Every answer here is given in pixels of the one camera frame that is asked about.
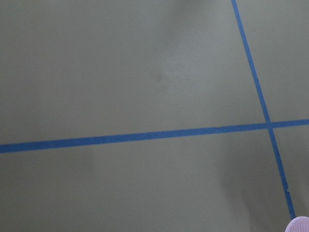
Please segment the pink mesh pen holder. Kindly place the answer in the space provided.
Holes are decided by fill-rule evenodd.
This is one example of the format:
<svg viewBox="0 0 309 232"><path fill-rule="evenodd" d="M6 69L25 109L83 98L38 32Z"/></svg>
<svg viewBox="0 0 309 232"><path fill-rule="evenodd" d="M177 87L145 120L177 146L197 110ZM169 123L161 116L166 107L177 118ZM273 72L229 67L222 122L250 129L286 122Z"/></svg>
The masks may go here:
<svg viewBox="0 0 309 232"><path fill-rule="evenodd" d="M301 216L292 219L285 232L309 232L309 217Z"/></svg>

